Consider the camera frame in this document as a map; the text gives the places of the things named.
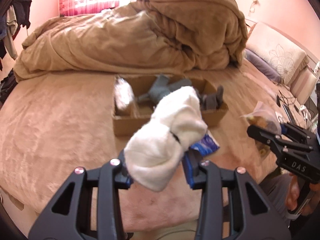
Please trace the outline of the person's right hand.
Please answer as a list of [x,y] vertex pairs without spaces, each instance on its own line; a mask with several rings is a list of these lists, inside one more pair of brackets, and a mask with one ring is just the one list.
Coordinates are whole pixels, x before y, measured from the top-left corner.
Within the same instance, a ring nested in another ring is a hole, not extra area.
[[[290,182],[287,197],[286,197],[286,207],[289,210],[294,210],[298,205],[297,199],[300,194],[300,189],[298,185],[298,177],[292,173],[289,173],[289,176],[291,176],[291,182]],[[308,216],[312,214],[315,211],[317,205],[319,204],[320,185],[310,184],[309,187],[310,187],[310,190],[313,191],[315,194],[311,198],[310,202],[302,208],[301,215],[303,216]]]

